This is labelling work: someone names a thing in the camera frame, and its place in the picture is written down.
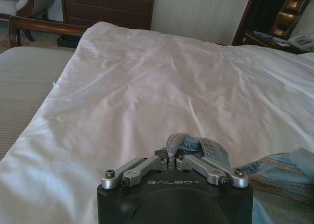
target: striped fabric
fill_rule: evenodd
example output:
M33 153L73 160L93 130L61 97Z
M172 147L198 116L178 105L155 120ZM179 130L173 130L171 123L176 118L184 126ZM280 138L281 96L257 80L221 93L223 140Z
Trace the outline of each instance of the striped fabric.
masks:
M0 55L0 160L29 124L72 54L17 47Z

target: white bedsheet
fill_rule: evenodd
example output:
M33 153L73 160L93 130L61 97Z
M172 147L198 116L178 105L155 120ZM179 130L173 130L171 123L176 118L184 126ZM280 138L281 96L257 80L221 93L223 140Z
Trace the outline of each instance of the white bedsheet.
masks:
M102 170L187 132L233 166L314 152L314 62L98 23L0 161L0 223L97 223Z

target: bolt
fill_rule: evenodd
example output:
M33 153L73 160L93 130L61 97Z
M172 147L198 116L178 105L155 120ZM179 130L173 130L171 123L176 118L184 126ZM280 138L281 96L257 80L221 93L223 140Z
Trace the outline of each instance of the bolt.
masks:
M235 175L237 176L244 176L244 170L241 168L235 169Z
M219 186L227 186L229 184L229 180L225 176L221 176L218 180L218 185Z
M131 183L131 182L130 182L130 179L127 178L127 177L124 177L124 178L121 179L121 186L123 186L123 187L129 186L130 183Z
M106 178L113 178L114 177L114 170L107 170L106 172L105 172L105 176L106 176Z

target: logo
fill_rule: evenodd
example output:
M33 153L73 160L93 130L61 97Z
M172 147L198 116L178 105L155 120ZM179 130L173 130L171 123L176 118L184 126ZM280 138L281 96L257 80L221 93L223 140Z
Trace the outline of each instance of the logo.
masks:
M149 184L149 185L158 185L158 184L179 185L179 184L194 184L194 183L199 184L199 183L201 183L201 181L173 181L173 182L170 182L170 181L148 181L147 182L147 184Z

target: lamp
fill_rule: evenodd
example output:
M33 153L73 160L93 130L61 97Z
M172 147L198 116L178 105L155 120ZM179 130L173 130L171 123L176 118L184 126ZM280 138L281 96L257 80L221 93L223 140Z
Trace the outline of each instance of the lamp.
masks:
M286 0L278 13L272 34L281 39L288 39L308 3L309 0Z

